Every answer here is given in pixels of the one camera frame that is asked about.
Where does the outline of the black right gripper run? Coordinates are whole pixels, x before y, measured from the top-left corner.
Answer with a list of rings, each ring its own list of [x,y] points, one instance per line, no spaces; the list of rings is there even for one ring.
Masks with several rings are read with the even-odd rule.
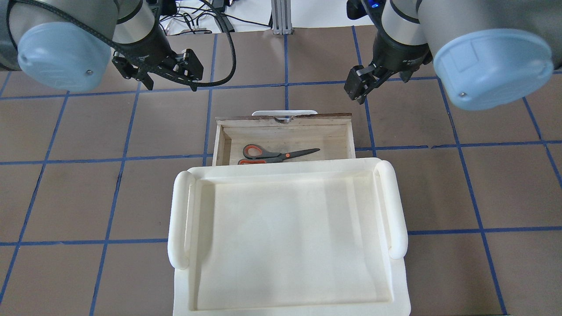
[[[373,42],[373,58],[369,66],[353,66],[344,90],[352,100],[364,104],[367,95],[379,88],[391,76],[400,75],[407,83],[420,66],[432,61],[428,44],[406,45],[395,41],[385,31],[378,31]]]

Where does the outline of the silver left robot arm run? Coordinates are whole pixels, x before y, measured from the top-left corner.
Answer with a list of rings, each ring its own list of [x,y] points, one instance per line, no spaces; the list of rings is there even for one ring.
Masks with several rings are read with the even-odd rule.
[[[160,0],[3,0],[1,70],[70,92],[96,88],[108,63],[149,90],[149,73],[201,80],[193,50],[171,48],[158,21],[162,7]]]

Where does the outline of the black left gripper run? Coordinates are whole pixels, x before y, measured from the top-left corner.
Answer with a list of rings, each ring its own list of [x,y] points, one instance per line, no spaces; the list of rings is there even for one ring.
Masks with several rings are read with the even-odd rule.
[[[197,91],[197,82],[204,74],[203,65],[192,49],[174,52],[159,24],[154,24],[145,38],[120,47],[124,52],[115,52],[112,64],[123,78],[134,79],[147,90],[153,90],[148,72],[161,73],[163,78],[185,82]]]

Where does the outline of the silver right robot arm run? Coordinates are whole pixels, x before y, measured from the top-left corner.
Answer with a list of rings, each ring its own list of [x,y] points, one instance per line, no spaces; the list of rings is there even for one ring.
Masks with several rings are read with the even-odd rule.
[[[369,16],[377,34],[344,90],[363,104],[391,76],[408,82],[432,64],[458,108],[508,104],[561,68],[561,14],[559,0],[349,0],[348,17]]]

